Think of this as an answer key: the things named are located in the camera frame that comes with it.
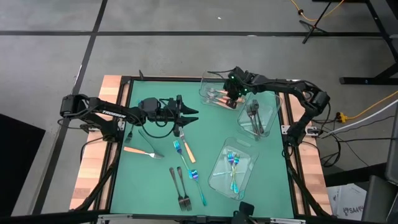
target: green table surface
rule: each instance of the green table surface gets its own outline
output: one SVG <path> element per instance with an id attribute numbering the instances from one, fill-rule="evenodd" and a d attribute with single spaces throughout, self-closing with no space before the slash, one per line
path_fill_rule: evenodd
<path id="1" fill-rule="evenodd" d="M 234 200 L 210 188 L 208 178 L 212 172 L 221 148 L 228 137 L 235 137 L 254 144 L 259 150 L 259 157 L 253 168 L 244 202 L 255 206 L 254 217 L 293 218 L 286 164 L 281 156 L 282 137 L 279 118 L 275 119 L 268 137 L 259 142 L 247 138 L 237 131 L 239 111 L 226 110 L 204 105 L 200 101 L 198 82 L 152 82 L 134 81 L 130 107 L 137 106 L 139 100 L 148 97 L 175 98 L 182 95 L 183 102 L 190 108 L 199 111 L 195 121 L 184 127 L 186 140 L 197 162 L 192 164 L 182 146 L 183 155 L 191 169 L 196 169 L 199 184 L 207 200 L 204 207 L 198 187 L 189 179 L 180 156 L 176 153 L 173 141 L 178 140 L 173 134 L 166 138 L 150 138 L 155 150 L 165 157 L 153 159 L 147 155 L 122 151 L 119 161 L 116 183 L 111 203 L 111 213 L 129 213 L 141 215 L 206 215 L 211 217 L 232 217 L 233 211 L 239 208 L 239 200 Z M 161 136 L 172 127 L 169 123 L 164 128 L 146 122 L 149 133 Z M 131 125 L 126 125 L 125 137 Z M 124 146 L 150 151 L 151 147 L 138 133 L 141 127 L 134 127 L 133 138 Z M 191 199 L 192 211 L 181 212 L 177 201 L 177 191 L 171 178 L 169 168 L 175 169 L 177 183 L 182 192 L 177 167 L 183 169 L 183 178 L 187 194 Z"/>

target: clear plastic container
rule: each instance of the clear plastic container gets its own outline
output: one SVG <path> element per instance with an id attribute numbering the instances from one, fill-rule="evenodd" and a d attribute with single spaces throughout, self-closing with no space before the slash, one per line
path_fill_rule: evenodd
<path id="1" fill-rule="evenodd" d="M 253 104 L 254 101 L 256 101 L 257 110 Z M 252 94 L 241 108 L 242 111 L 238 118 L 239 132 L 257 141 L 267 137 L 281 104 L 282 99 L 274 92 L 265 91 Z"/>
<path id="2" fill-rule="evenodd" d="M 238 99 L 236 108 L 227 106 L 229 98 L 226 96 L 227 91 L 224 90 L 224 81 L 225 79 L 219 75 L 208 72 L 203 73 L 199 90 L 201 102 L 227 110 L 240 110 L 246 101 L 245 97 Z"/>
<path id="3" fill-rule="evenodd" d="M 239 155 L 238 164 L 231 165 L 228 161 L 229 153 L 233 157 Z M 258 150 L 254 149 L 250 144 L 236 138 L 228 138 L 209 176 L 209 186 L 227 197 L 242 200 L 258 156 Z M 233 166 L 235 167 L 236 190 L 231 187 Z"/>

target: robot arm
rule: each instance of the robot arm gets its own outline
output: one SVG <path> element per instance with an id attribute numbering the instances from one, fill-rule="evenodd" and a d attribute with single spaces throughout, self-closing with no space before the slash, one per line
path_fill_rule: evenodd
<path id="1" fill-rule="evenodd" d="M 233 101 L 247 93 L 256 94 L 263 91 L 276 91 L 296 96 L 305 112 L 300 120 L 287 130 L 287 142 L 290 146 L 298 146 L 302 142 L 305 137 L 305 127 L 314 117 L 322 114 L 330 100 L 326 92 L 308 81 L 269 79 L 248 71 L 244 72 L 239 67 L 235 67 L 228 74 L 224 89 Z"/>
<path id="2" fill-rule="evenodd" d="M 86 95 L 68 95 L 62 99 L 60 115 L 64 119 L 80 119 L 86 124 L 80 128 L 88 133 L 90 128 L 98 128 L 105 141 L 117 142 L 122 138 L 119 135 L 118 124 L 107 121 L 96 113 L 102 113 L 117 118 L 126 119 L 128 123 L 135 126 L 142 126 L 148 119 L 151 122 L 174 122 L 173 133 L 179 136 L 179 127 L 196 121 L 197 117 L 184 117 L 183 114 L 196 114 L 198 111 L 188 108 L 182 102 L 181 95 L 169 99 L 147 98 L 141 101 L 138 107 L 127 108 L 115 105 L 97 97 L 87 97 Z"/>

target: gray floor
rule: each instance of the gray floor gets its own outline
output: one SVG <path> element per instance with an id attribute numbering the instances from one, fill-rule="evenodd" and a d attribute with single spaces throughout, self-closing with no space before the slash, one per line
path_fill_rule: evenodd
<path id="1" fill-rule="evenodd" d="M 317 17 L 325 6 L 309 0 L 297 3 L 308 17 Z M 386 3 L 373 3 L 386 29 L 397 33 L 397 20 Z M 0 0 L 0 30 L 92 30 L 100 4 L 99 0 Z M 304 31 L 299 19 L 289 0 L 114 0 L 107 5 L 100 30 Z M 335 32 L 377 31 L 363 4 L 344 4 L 319 26 Z M 390 66 L 394 60 L 383 40 L 313 38 L 306 45 L 301 41 L 301 37 L 97 37 L 80 92 L 98 95 L 103 75 L 137 75 L 141 69 L 145 75 L 200 76 L 205 70 L 236 65 L 270 78 L 316 83 L 331 96 L 332 114 L 343 111 L 354 115 L 397 90 L 396 86 L 338 83 L 341 76 L 373 77 Z M 88 37 L 0 36 L 0 113 L 46 130 L 15 215 L 31 211 L 57 135 L 61 98 L 72 90 L 87 43 Z M 378 118 L 393 112 L 388 110 Z M 340 137 L 386 137 L 391 134 L 391 121 Z M 43 212 L 68 210 L 85 139 L 83 131 L 68 132 Z M 321 139 L 318 145 L 323 156 L 337 150 L 332 139 Z M 386 161 L 387 141 L 350 145 L 369 165 Z M 337 167 L 349 170 L 363 166 L 343 145 Z"/>

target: black tripod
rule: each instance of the black tripod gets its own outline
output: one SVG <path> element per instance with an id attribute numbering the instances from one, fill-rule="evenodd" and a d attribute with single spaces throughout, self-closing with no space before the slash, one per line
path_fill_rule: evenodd
<path id="1" fill-rule="evenodd" d="M 326 6 L 325 10 L 323 10 L 321 16 L 320 16 L 319 19 L 316 21 L 315 25 L 309 24 L 309 23 L 304 22 L 304 21 L 302 21 L 302 20 L 299 21 L 301 24 L 305 24 L 305 25 L 308 26 L 308 28 L 311 28 L 311 29 L 310 29 L 310 32 L 308 32 L 308 34 L 305 36 L 305 38 L 304 38 L 304 40 L 303 40 L 303 44 L 305 44 L 305 43 L 307 42 L 308 38 L 310 38 L 311 34 L 312 34 L 315 30 L 318 30 L 318 31 L 320 31 L 320 32 L 322 32 L 322 33 L 327 33 L 327 32 L 324 31 L 323 29 L 319 29 L 319 28 L 317 27 L 317 25 L 318 25 L 319 21 L 322 19 L 322 17 L 323 17 L 323 15 L 325 14 L 326 10 L 328 10 L 330 4 L 331 4 L 331 1 L 330 1 L 330 2 L 328 3 L 328 5 Z M 303 10 L 302 10 L 302 9 L 300 9 L 300 10 L 298 11 L 298 14 L 299 14 L 299 15 L 301 15 L 301 13 L 303 13 Z"/>

